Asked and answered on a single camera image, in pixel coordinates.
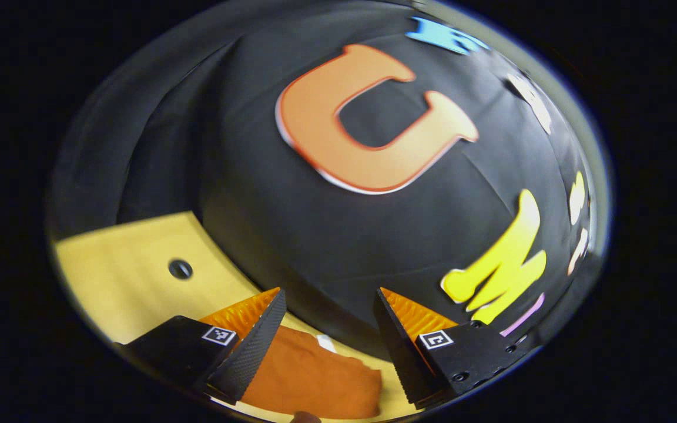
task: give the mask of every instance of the orange cloth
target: orange cloth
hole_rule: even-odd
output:
[[[284,414],[370,418],[380,414],[381,372],[328,351],[311,334],[280,326],[242,402]]]

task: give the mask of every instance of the blue letter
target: blue letter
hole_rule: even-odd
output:
[[[489,50],[489,46],[471,35],[464,34],[456,29],[449,28],[440,23],[428,21],[421,17],[412,17],[420,23],[417,32],[407,32],[406,36],[413,40],[440,46],[446,50],[459,54],[469,54],[470,51],[478,51],[480,46]]]

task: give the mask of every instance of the yellow wooden surface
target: yellow wooden surface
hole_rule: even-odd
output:
[[[75,300],[113,342],[129,343],[175,315],[203,318],[261,292],[218,249],[191,212],[74,236],[60,241],[55,249]],[[191,278],[180,280],[169,273],[167,266],[176,258],[190,263]],[[320,334],[291,313],[281,324]],[[356,420],[323,418],[323,422],[383,421],[417,412],[407,403],[392,363],[336,340],[333,344],[336,353],[358,358],[381,371],[381,415]],[[236,406],[219,404],[276,423],[288,423],[293,418],[242,402]]]

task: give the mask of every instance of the black background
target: black background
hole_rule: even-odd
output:
[[[0,2],[0,421],[221,421],[110,354],[59,289],[42,196],[101,80],[212,2]],[[465,3],[567,75],[615,166],[609,263],[575,318],[435,419],[677,421],[677,3]]]

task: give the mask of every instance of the black fabric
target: black fabric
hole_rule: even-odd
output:
[[[290,5],[272,19],[258,19],[264,5],[228,11],[231,21],[205,12],[108,78],[75,120],[54,173],[57,237],[193,210],[258,286],[290,292],[292,313],[387,358],[371,313],[374,291],[388,287],[467,320],[440,278],[500,238],[528,189],[542,224],[527,257],[545,249],[547,267],[492,322],[505,329],[544,292],[542,308],[510,335],[518,338],[566,291],[569,258],[588,227],[587,208],[569,222],[575,172],[586,175],[571,129],[538,90],[553,120],[552,134],[543,131],[506,86],[519,70],[494,51],[462,56],[405,37],[416,30],[412,16],[430,16],[378,2]],[[280,137],[274,107],[288,83],[350,43],[384,51],[417,76],[346,105],[340,118],[358,141],[389,142],[427,110],[423,94],[435,90],[472,118],[478,142],[457,142],[395,193],[366,196],[319,176]]]

